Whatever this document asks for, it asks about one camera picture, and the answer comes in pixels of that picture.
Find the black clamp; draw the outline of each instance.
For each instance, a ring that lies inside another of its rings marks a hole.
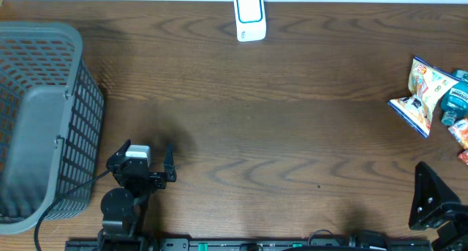
[[[432,242],[434,251],[468,247],[468,206],[461,204],[460,198],[426,163],[419,162],[409,228],[423,231],[440,226],[439,238]]]

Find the wooden table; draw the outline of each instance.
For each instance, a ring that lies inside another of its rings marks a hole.
[[[265,40],[239,43],[232,3],[5,1],[1,20],[61,21],[84,41],[106,89],[97,172],[127,139],[160,169],[175,144],[178,181],[151,199],[145,229],[194,238],[307,237],[327,228],[423,236],[407,221],[421,160],[468,200],[461,147],[440,123],[423,139],[388,106],[409,95],[412,57],[468,69],[468,7],[267,3]],[[45,222],[44,250],[101,229],[89,208]],[[32,250],[33,230],[1,236]]]

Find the white device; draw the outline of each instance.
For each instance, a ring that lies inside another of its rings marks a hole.
[[[125,157],[146,159],[148,162],[148,167],[151,164],[151,153],[149,151],[149,146],[130,145],[130,147],[125,152]]]
[[[263,0],[234,0],[234,11],[239,42],[265,38],[266,19]]]

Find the gray plastic basket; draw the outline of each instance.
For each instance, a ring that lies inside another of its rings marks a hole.
[[[0,234],[25,231],[62,193],[92,179],[104,100],[60,23],[0,23]],[[84,210],[91,186],[46,219]]]

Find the black cable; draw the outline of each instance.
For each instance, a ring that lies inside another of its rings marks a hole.
[[[311,241],[312,241],[312,239],[314,238],[314,235],[315,235],[316,233],[321,233],[321,232],[326,232],[326,233],[329,233],[330,235],[333,236],[333,233],[331,233],[331,232],[330,232],[329,230],[327,230],[327,229],[320,229],[320,230],[317,230],[317,231],[313,232],[313,234],[309,237],[309,240],[307,240],[307,245],[311,245]]]
[[[69,190],[68,192],[64,193],[63,195],[61,195],[60,197],[58,197],[45,211],[44,213],[42,213],[41,217],[39,218],[39,220],[37,220],[37,224],[36,224],[36,228],[34,229],[34,244],[36,245],[36,250],[37,251],[42,251],[41,250],[41,246],[39,244],[39,227],[41,226],[41,223],[42,221],[44,220],[44,218],[47,216],[47,214],[49,213],[50,210],[53,209],[53,207],[55,207],[57,205],[57,203],[59,203],[60,201],[62,201],[63,199],[65,199],[66,197],[68,197],[69,195],[71,195],[72,193],[76,192],[78,189],[80,189],[81,187],[83,186],[86,186],[88,184],[92,184],[94,183],[95,181],[97,181],[98,179],[101,179],[102,177],[106,176],[109,172],[111,172],[111,169],[99,174],[98,176],[96,176],[96,178],[94,179],[91,179],[83,184],[80,184],[78,186],[76,186],[75,188]]]

